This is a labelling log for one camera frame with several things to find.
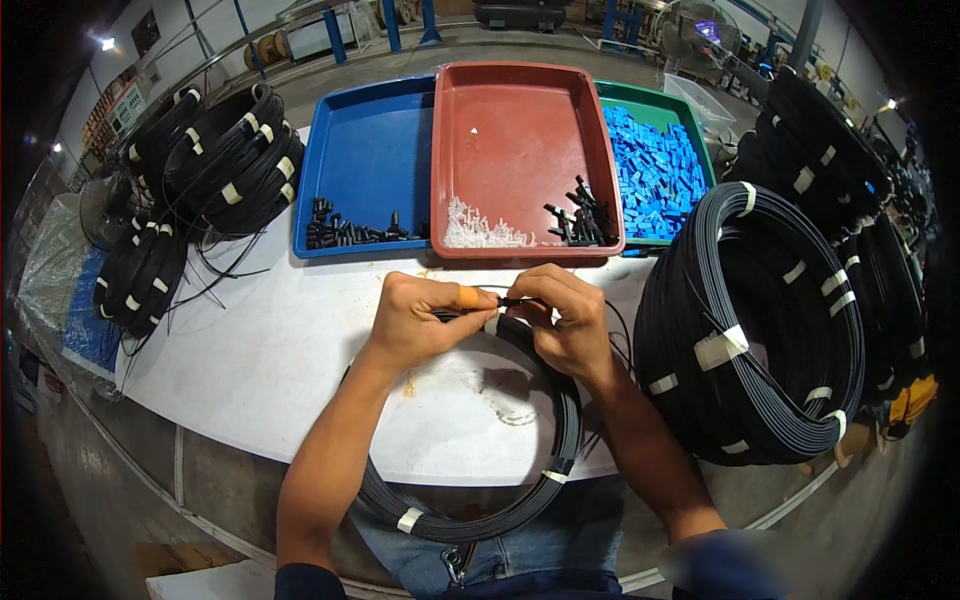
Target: hand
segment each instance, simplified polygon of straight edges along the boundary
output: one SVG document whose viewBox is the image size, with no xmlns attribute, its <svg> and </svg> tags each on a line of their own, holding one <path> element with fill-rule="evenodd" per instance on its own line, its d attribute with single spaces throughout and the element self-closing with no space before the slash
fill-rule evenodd
<svg viewBox="0 0 960 600">
<path fill-rule="evenodd" d="M 554 264 L 541 265 L 516 278 L 507 298 L 540 298 L 549 306 L 524 302 L 507 315 L 526 321 L 534 330 L 534 347 L 557 371 L 589 387 L 614 377 L 603 291 Z M 560 320 L 550 319 L 553 308 Z"/>
<path fill-rule="evenodd" d="M 434 308 L 457 308 L 460 285 L 388 273 L 383 279 L 370 339 L 358 355 L 368 365 L 400 375 L 448 351 L 476 333 L 496 314 L 497 295 L 477 290 L 477 310 L 448 323 L 430 314 Z"/>
</svg>

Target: concrete floor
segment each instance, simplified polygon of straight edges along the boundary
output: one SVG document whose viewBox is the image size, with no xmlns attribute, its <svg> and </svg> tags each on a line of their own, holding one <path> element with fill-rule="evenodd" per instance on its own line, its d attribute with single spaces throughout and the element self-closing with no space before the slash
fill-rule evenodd
<svg viewBox="0 0 960 600">
<path fill-rule="evenodd" d="M 492 33 L 475 27 L 441 30 L 444 46 L 414 49 L 420 33 L 404 34 L 411 47 L 384 54 L 384 40 L 341 66 L 299 67 L 280 74 L 278 93 L 294 127 L 308 125 L 317 100 L 327 92 L 403 75 L 435 71 L 453 60 L 529 60 L 585 68 L 595 78 L 659 87 L 656 68 L 635 59 L 602 54 L 579 36 Z M 723 92 L 714 94 L 738 117 L 737 133 L 750 129 L 756 109 Z M 177 491 L 177 427 L 134 402 L 99 397 L 85 400 L 91 413 L 158 484 Z M 208 541 L 207 533 L 162 502 L 117 458 L 90 420 L 71 399 L 39 411 L 41 439 L 47 444 L 70 512 L 95 566 L 116 598 L 146 598 L 133 562 L 139 542 Z M 183 506 L 224 530 L 269 552 L 275 550 L 276 497 L 286 466 L 182 433 Z M 893 444 L 886 456 L 854 460 L 835 474 L 775 528 L 812 538 L 831 557 L 831 569 L 811 578 L 816 589 L 798 597 L 841 597 L 870 560 L 896 515 L 910 484 L 911 466 L 923 449 L 923 429 Z M 803 488 L 810 478 L 796 467 L 720 468 L 703 465 L 704 475 L 722 515 L 742 527 Z M 650 510 L 630 497 L 617 572 L 628 575 L 656 564 L 665 546 L 660 525 Z M 392 586 L 393 582 L 360 541 L 349 523 L 336 539 L 339 572 L 356 580 Z M 644 593 L 668 597 L 664 585 Z"/>
</svg>

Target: white table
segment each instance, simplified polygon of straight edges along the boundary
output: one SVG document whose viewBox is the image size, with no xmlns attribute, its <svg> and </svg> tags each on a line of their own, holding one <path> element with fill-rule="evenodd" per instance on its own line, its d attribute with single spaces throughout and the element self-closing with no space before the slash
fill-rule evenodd
<svg viewBox="0 0 960 600">
<path fill-rule="evenodd" d="M 309 128 L 300 131 L 305 140 Z M 293 212 L 288 208 L 267 227 L 237 270 L 269 272 L 218 284 L 213 294 L 226 309 L 201 297 L 167 315 L 125 382 L 129 359 L 123 352 L 116 365 L 123 393 L 139 404 L 199 434 L 286 463 L 369 336 L 384 275 L 402 271 L 465 285 L 509 286 L 521 272 L 447 271 L 438 268 L 442 263 L 431 252 L 303 261 L 290 249 Z M 208 257 L 226 268 L 246 243 L 218 245 Z M 193 249 L 190 262 L 197 272 L 187 266 L 189 283 L 180 284 L 178 299 L 201 290 L 201 276 L 206 282 L 214 278 Z M 632 333 L 653 262 L 615 257 L 574 273 L 605 290 Z M 608 313 L 611 331 L 620 331 Z M 549 396 L 531 369 L 506 342 L 477 335 L 402 376 L 373 438 L 371 454 L 380 474 L 387 481 L 446 486 L 536 480 L 550 451 L 554 420 Z M 581 395 L 589 402 L 582 388 Z M 601 442 L 578 459 L 571 479 L 614 472 Z"/>
</svg>

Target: clear plastic container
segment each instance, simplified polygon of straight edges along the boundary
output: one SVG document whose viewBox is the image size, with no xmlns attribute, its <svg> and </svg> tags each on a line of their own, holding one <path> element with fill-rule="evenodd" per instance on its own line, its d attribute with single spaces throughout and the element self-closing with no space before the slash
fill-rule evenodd
<svg viewBox="0 0 960 600">
<path fill-rule="evenodd" d="M 693 106 L 697 124 L 706 137 L 717 138 L 736 123 L 736 117 L 708 91 L 689 79 L 663 74 L 663 93 L 683 98 Z"/>
</svg>

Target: pile of black connectors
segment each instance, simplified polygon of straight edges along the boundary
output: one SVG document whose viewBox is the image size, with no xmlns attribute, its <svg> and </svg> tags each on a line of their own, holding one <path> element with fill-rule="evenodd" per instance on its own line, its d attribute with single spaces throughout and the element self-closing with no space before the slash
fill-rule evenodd
<svg viewBox="0 0 960 600">
<path fill-rule="evenodd" d="M 578 175 L 576 193 L 567 192 L 566 196 L 580 207 L 570 215 L 562 208 L 544 204 L 543 208 L 557 217 L 557 226 L 548 231 L 559 235 L 566 246 L 612 246 L 618 241 L 617 236 L 604 234 L 603 227 L 610 223 L 607 204 L 600 204 L 593 198 L 584 178 Z"/>
<path fill-rule="evenodd" d="M 313 201 L 313 219 L 306 226 L 306 248 L 316 250 L 338 246 L 355 246 L 357 244 L 405 242 L 429 237 L 430 223 L 428 221 L 422 222 L 420 232 L 417 235 L 411 235 L 409 231 L 400 227 L 399 219 L 399 211 L 395 210 L 390 216 L 390 226 L 386 229 L 358 226 L 350 220 L 342 218 L 339 212 L 333 212 L 333 202 L 322 197 L 315 198 Z"/>
</svg>

